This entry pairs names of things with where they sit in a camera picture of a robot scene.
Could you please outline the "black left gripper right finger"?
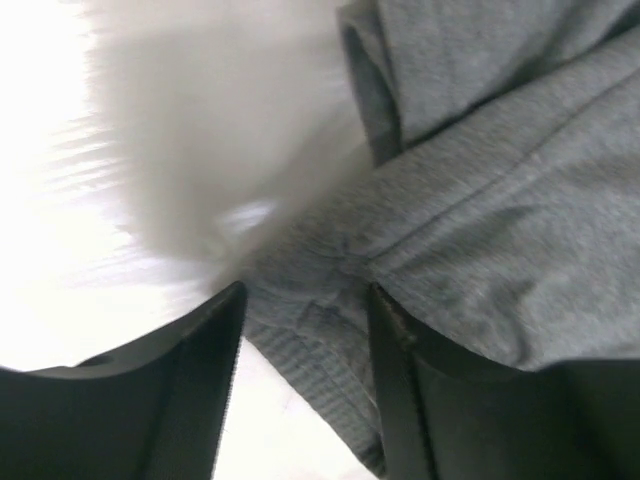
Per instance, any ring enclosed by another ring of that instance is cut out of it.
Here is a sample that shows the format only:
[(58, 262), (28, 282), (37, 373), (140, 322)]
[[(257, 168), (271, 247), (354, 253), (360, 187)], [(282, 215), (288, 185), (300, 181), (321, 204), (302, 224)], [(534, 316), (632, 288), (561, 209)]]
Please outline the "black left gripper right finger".
[(637, 360), (510, 368), (426, 326), (378, 285), (368, 325), (389, 478), (638, 477)]

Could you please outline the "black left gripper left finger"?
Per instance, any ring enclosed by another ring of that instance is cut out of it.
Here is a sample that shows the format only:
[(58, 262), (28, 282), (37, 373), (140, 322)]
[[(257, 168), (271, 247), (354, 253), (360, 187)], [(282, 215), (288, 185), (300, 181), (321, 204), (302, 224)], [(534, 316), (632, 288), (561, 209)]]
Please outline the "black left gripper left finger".
[(208, 479), (245, 318), (233, 283), (74, 367), (1, 373), (5, 479)]

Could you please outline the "grey shorts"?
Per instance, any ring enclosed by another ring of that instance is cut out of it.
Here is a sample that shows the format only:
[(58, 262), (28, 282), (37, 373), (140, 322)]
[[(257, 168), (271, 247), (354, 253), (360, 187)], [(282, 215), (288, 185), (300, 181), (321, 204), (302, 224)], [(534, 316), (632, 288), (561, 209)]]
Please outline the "grey shorts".
[(366, 292), (533, 369), (639, 351), (639, 5), (354, 1), (376, 163), (246, 270), (248, 340), (386, 474)]

